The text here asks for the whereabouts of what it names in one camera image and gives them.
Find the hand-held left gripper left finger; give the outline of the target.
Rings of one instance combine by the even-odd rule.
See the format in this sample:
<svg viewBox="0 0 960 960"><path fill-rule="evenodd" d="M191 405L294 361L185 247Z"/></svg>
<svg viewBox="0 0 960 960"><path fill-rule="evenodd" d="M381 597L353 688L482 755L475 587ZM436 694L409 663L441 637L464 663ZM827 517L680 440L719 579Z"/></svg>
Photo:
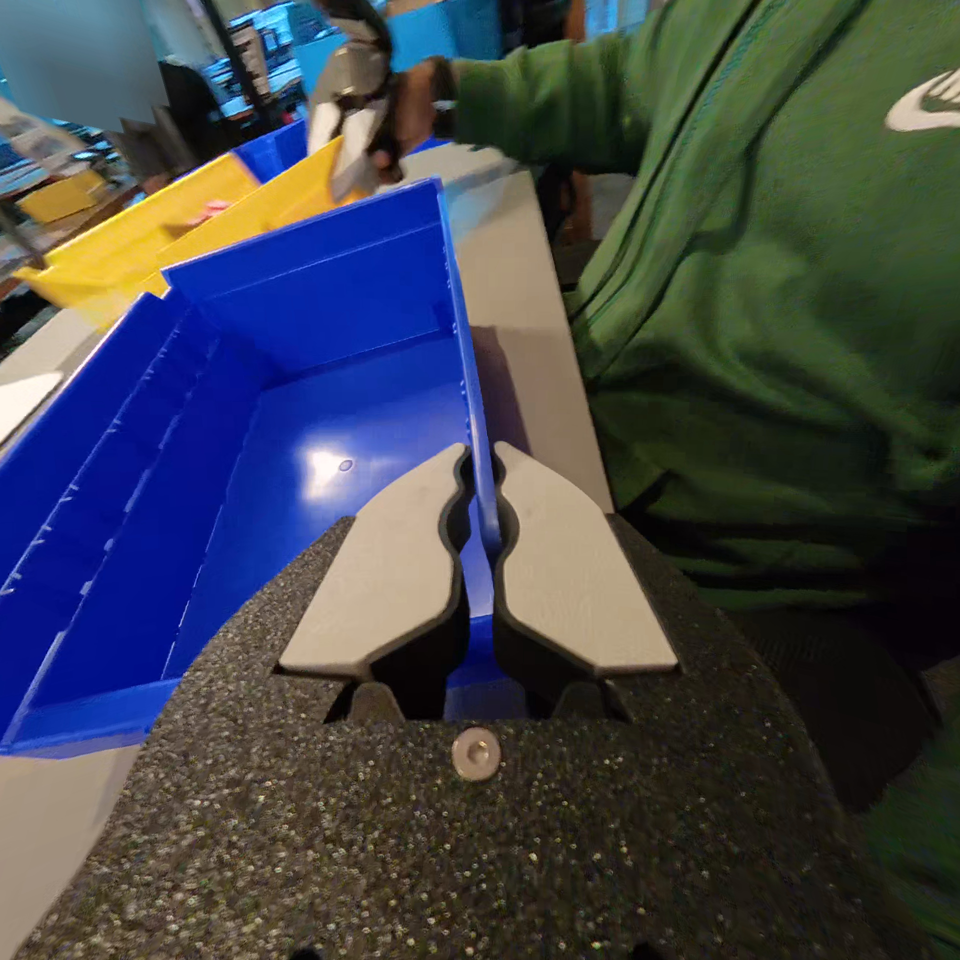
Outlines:
<svg viewBox="0 0 960 960"><path fill-rule="evenodd" d="M354 520L277 670L388 687L403 714L441 714L470 642L461 554L472 453L455 442L384 487Z"/></svg>

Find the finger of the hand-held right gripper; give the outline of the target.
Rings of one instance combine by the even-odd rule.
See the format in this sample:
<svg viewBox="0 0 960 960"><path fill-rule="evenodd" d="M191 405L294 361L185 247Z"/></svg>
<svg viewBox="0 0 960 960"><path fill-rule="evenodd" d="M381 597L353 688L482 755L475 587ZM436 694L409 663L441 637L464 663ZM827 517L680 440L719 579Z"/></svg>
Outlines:
<svg viewBox="0 0 960 960"><path fill-rule="evenodd" d="M343 203L354 194L370 196L379 174L371 148L381 126L381 111L332 111L332 139L341 145L329 179L331 199Z"/></svg>
<svg viewBox="0 0 960 960"><path fill-rule="evenodd" d="M342 132L344 114L338 102L318 101L312 103L307 122L306 155L312 156L322 150Z"/></svg>

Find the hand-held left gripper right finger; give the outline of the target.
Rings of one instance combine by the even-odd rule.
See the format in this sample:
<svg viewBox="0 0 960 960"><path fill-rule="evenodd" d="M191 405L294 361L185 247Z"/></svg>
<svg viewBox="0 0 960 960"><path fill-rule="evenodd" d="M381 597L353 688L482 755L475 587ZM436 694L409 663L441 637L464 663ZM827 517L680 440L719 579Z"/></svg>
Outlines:
<svg viewBox="0 0 960 960"><path fill-rule="evenodd" d="M680 669L610 518L579 486L504 440L491 452L502 550L493 573L493 653L531 714L569 688Z"/></svg>

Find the yellow plastic bin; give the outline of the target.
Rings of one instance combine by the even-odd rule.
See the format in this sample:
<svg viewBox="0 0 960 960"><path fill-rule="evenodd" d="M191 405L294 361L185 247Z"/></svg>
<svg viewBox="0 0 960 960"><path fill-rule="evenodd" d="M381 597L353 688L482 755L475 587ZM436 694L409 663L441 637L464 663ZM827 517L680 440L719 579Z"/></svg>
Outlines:
<svg viewBox="0 0 960 960"><path fill-rule="evenodd" d="M97 224L44 256L44 267L14 272L49 304L78 311L105 331L142 294L168 289L164 271L368 197L335 175L345 138L261 183L236 153L191 174Z"/></svg>

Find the blue plastic bin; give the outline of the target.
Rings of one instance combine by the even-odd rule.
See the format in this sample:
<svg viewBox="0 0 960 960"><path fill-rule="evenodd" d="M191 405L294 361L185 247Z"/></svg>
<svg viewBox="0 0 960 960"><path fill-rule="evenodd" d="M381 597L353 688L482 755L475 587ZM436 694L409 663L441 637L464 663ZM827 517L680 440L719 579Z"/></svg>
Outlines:
<svg viewBox="0 0 960 960"><path fill-rule="evenodd" d="M210 197L222 200L249 195L278 176L286 176L278 187L275 199L310 197L326 199L341 205L330 195L330 175L337 159L340 139L334 139L312 155L306 154L307 123L304 120L281 126L259 136L237 150L229 150L209 162L196 175L207 175ZM357 197L353 194L344 201Z"/></svg>
<svg viewBox="0 0 960 960"><path fill-rule="evenodd" d="M494 472L437 176L167 272L2 458L2 755L138 743L204 646L455 444L473 651L497 675Z"/></svg>

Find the person's right forearm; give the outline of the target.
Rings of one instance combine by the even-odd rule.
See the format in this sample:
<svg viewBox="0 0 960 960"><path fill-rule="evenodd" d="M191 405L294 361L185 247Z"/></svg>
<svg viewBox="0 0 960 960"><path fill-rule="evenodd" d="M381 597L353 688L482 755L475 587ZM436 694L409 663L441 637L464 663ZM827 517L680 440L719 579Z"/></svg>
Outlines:
<svg viewBox="0 0 960 960"><path fill-rule="evenodd" d="M636 174L649 136L656 21L451 64L450 138L528 166Z"/></svg>

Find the person's right hand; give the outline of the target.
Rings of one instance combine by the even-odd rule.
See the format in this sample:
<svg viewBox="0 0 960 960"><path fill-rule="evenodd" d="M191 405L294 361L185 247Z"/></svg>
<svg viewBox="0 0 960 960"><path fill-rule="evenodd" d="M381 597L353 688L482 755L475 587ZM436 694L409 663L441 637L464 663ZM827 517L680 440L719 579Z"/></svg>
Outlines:
<svg viewBox="0 0 960 960"><path fill-rule="evenodd" d="M426 141L452 141L455 133L457 80L453 61L427 57L391 78L386 115L367 148L382 186L403 180L401 161Z"/></svg>

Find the small yellow bin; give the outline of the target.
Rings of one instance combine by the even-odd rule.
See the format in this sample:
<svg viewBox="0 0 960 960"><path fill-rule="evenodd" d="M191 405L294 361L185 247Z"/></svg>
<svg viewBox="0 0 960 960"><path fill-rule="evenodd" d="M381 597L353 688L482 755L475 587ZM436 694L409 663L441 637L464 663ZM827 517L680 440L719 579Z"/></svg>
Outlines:
<svg viewBox="0 0 960 960"><path fill-rule="evenodd" d="M108 192L100 174L85 170L30 192L16 205L32 221L49 225L94 209Z"/></svg>

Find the person's green hoodie torso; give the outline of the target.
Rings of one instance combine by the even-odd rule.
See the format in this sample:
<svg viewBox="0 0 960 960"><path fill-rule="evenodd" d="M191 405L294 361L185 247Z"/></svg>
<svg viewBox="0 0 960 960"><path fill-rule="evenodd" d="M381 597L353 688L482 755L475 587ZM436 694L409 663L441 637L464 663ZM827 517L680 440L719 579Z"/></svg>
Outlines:
<svg viewBox="0 0 960 960"><path fill-rule="evenodd" d="M958 2L668 2L567 313L613 500L958 958Z"/></svg>

